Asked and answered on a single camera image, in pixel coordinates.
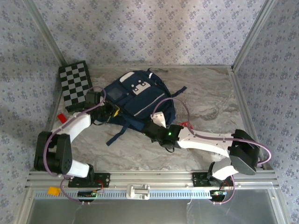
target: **marble surface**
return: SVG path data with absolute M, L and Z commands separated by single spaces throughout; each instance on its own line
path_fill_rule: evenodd
M 105 87 L 127 71 L 140 68 L 90 68 L 93 86 Z M 244 129 L 234 91 L 226 67 L 168 68 L 168 72 L 154 71 L 171 92 L 184 85 L 188 88 L 178 96 L 188 106 L 194 129 L 212 133 L 232 133 Z M 187 120 L 184 107 L 175 102 L 178 124 Z M 58 113 L 69 116 L 61 100 Z M 54 127 L 60 126 L 56 119 Z M 197 150 L 177 149 L 168 153 L 157 143 L 151 143 L 143 134 L 128 129 L 111 146 L 105 143 L 118 133 L 121 126 L 106 124 L 90 126 L 73 142 L 73 158 L 95 166 L 96 170 L 190 170 L 208 169 L 218 154 Z

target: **transparent acrylic panel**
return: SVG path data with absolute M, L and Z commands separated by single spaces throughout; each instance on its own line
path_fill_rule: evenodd
M 236 190 L 223 205 L 209 200 L 103 200 L 78 205 L 66 199 L 35 200 L 27 224 L 276 224 L 267 189 Z

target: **red object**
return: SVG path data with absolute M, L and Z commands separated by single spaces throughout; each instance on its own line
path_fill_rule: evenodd
M 60 113 L 59 115 L 57 115 L 57 117 L 60 120 L 60 122 L 63 124 L 67 121 L 63 113 Z
M 179 125 L 183 126 L 183 127 L 188 127 L 188 121 L 185 121 L 183 123 L 180 123 Z

